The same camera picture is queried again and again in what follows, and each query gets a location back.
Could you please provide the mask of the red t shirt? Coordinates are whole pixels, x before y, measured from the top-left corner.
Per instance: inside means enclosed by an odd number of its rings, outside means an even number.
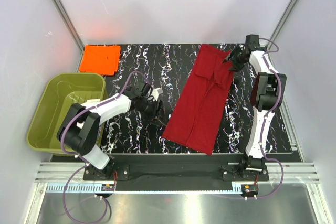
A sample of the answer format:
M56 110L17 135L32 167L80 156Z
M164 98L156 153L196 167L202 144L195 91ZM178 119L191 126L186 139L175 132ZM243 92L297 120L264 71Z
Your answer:
M233 82L228 52L202 44L163 138L211 155Z

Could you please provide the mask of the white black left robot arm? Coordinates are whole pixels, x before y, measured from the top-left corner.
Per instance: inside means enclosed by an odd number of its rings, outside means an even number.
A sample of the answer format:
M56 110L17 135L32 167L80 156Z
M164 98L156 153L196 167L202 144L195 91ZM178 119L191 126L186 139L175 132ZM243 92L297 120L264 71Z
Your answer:
M138 111L149 123L163 125L163 101L159 99L162 93L162 88L140 82L103 101L74 103L57 132L57 139L61 147L72 149L76 156L95 169L99 178L107 180L115 174L114 161L97 144L100 125L132 110Z

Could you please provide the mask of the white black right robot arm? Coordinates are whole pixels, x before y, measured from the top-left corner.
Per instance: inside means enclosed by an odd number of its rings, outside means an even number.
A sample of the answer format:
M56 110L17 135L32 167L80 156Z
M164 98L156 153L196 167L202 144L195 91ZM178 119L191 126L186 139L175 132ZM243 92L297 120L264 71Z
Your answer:
M266 140L272 119L281 106L287 77L279 73L269 60L270 51L260 45L259 35L247 35L242 46L235 47L223 60L231 63L231 71L239 72L249 63L257 74L250 97L253 125L243 158L233 172L244 180L267 175Z

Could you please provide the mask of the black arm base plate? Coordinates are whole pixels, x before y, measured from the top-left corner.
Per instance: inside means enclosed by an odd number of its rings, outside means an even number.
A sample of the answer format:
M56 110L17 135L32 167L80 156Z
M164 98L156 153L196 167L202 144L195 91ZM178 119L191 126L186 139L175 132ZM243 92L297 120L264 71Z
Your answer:
M116 182L117 191L138 193L224 191L232 182L269 181L266 167L258 175L240 173L242 154L113 154L112 158L107 177L90 166L84 180Z

